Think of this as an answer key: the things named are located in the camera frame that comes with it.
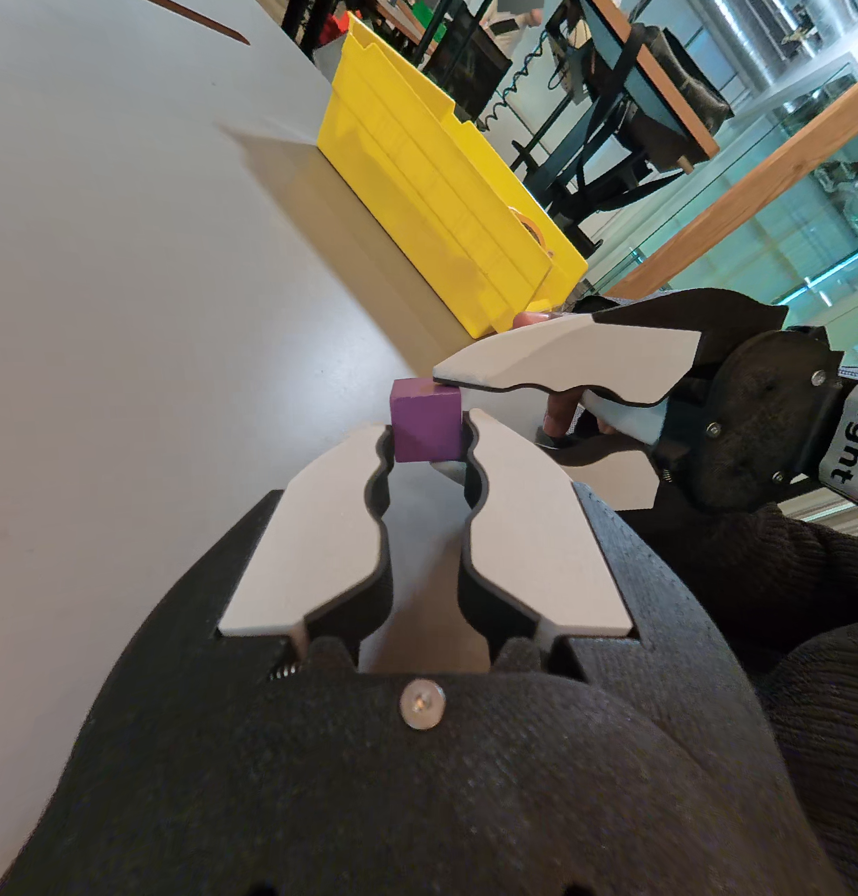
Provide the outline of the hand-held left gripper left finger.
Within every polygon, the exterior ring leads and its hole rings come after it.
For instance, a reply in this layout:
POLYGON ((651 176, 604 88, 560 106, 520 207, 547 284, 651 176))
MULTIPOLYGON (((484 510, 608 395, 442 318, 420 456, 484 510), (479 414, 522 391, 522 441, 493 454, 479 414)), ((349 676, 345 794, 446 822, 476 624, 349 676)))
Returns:
POLYGON ((390 427, 348 434, 288 484, 218 623, 224 637, 339 639, 353 659, 390 615, 390 427))

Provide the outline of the light wooden post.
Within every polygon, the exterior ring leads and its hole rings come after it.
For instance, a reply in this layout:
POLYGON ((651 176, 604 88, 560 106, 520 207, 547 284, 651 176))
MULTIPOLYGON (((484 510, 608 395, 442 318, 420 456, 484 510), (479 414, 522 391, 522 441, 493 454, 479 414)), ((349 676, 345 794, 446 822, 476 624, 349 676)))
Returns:
POLYGON ((663 287, 857 136, 858 83, 610 287, 607 295, 638 300, 663 287))

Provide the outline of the dark bag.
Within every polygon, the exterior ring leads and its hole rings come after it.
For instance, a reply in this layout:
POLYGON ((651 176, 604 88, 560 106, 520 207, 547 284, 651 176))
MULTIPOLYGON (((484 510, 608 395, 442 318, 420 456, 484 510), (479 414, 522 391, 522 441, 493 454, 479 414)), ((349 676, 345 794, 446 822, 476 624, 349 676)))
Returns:
POLYGON ((633 29, 711 136, 734 117, 729 102, 669 30, 635 22, 633 29))

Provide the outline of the black mesh chair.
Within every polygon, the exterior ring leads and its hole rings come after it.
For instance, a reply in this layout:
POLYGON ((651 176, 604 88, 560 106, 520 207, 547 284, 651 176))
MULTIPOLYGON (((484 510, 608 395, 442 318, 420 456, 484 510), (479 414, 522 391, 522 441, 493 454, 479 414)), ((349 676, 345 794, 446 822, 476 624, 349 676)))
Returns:
POLYGON ((423 64, 423 73, 455 102, 461 121, 476 123, 492 101, 512 61, 463 2, 446 8, 445 33, 423 64))

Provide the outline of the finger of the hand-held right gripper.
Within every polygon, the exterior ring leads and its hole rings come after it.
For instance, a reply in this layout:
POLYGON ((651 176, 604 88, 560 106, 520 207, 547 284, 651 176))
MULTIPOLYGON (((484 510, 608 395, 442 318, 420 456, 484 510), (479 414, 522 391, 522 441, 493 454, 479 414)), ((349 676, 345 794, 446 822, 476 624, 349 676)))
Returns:
POLYGON ((650 510, 661 480, 641 442, 578 441, 542 448, 570 479, 614 511, 650 510))
POLYGON ((432 376, 488 392, 590 389, 619 404, 651 407, 691 370, 700 339, 696 330, 565 315, 479 340, 436 364, 432 376))

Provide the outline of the dark standing desk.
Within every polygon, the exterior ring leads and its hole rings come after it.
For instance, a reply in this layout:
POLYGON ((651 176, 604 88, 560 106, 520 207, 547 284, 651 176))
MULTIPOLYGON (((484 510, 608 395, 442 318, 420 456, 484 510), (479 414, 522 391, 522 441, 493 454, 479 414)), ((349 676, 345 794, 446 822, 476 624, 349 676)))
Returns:
POLYGON ((512 170, 585 257, 601 245, 583 230, 714 160, 720 147, 609 1, 560 2, 544 27, 565 95, 512 170))

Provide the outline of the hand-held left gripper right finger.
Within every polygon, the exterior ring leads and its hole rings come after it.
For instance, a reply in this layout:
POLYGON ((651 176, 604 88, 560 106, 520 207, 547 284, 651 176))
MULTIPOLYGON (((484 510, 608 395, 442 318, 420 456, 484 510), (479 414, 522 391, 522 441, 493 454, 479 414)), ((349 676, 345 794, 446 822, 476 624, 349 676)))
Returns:
POLYGON ((490 414, 468 432, 458 607, 497 658, 513 638, 624 639, 634 621, 579 492, 547 454, 490 414))

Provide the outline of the yellow plastic bin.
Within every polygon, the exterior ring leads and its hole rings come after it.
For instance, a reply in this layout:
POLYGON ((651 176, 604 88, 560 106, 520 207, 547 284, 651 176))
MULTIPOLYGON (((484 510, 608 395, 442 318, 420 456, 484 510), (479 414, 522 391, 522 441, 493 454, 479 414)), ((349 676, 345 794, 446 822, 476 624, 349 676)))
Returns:
POLYGON ((318 147, 469 335, 560 306, 588 264, 451 97, 348 18, 318 147), (510 207, 543 230, 549 258, 510 207))

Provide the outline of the tape roll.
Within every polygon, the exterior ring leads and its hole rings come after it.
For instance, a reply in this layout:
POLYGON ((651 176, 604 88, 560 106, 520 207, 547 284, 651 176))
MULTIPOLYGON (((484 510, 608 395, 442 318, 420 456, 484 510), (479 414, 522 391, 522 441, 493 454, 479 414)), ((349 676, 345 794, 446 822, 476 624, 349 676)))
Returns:
POLYGON ((554 252, 548 248, 544 232, 541 228, 535 223, 532 218, 524 215, 521 211, 516 209, 515 207, 510 207, 509 211, 512 213, 514 218, 518 221, 518 223, 527 231, 527 233, 535 240, 535 243, 541 248, 541 250, 549 257, 554 257, 554 252))

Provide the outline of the ribbed silver ventilation duct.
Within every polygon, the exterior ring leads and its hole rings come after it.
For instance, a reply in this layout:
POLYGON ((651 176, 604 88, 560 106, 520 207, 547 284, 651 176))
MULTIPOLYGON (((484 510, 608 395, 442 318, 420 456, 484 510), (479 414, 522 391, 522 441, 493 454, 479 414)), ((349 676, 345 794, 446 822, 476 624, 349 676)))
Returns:
POLYGON ((755 94, 813 60, 817 44, 789 1, 694 1, 696 15, 755 94))

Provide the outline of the purple cube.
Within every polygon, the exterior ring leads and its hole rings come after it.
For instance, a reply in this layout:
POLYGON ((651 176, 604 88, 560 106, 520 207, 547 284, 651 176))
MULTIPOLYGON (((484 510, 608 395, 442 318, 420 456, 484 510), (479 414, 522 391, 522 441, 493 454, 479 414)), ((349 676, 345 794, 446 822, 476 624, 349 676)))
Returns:
POLYGON ((396 379, 390 391, 396 463, 458 462, 464 453, 462 394, 431 378, 396 379))

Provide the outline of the person's right hand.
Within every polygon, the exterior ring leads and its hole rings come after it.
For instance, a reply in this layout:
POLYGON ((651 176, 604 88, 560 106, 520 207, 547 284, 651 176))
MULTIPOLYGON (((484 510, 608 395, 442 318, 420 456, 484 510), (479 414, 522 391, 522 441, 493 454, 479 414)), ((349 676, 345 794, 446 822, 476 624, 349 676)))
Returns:
MULTIPOLYGON (((536 323, 571 316, 573 315, 563 312, 524 311, 514 317, 512 328, 516 330, 536 323)), ((583 393, 584 389, 582 387, 576 387, 565 392, 549 394, 542 423, 544 439, 551 444, 557 444, 568 436, 583 393)))

